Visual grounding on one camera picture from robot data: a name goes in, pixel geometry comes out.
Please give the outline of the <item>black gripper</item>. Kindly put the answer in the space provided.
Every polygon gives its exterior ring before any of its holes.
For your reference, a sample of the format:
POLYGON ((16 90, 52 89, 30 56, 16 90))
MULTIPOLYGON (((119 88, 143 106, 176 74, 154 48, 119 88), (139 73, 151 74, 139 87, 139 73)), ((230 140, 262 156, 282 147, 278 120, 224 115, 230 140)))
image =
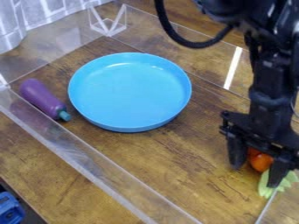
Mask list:
POLYGON ((248 148, 266 153, 270 166, 267 187, 278 188, 290 170, 299 169, 299 133, 291 126, 298 91, 273 98, 250 89, 248 113, 222 111, 220 133, 228 141, 228 161, 238 170, 247 161, 248 148))

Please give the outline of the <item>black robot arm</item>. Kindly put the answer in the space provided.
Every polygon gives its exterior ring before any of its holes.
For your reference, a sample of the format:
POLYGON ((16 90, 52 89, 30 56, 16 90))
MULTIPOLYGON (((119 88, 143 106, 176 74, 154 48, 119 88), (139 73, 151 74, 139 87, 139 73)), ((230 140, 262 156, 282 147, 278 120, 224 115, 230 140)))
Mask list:
POLYGON ((252 147, 274 158, 267 186, 299 169, 299 134, 291 127, 299 93, 299 0, 195 0, 207 16, 244 33, 254 81, 246 114, 224 111, 220 132, 234 168, 252 147))

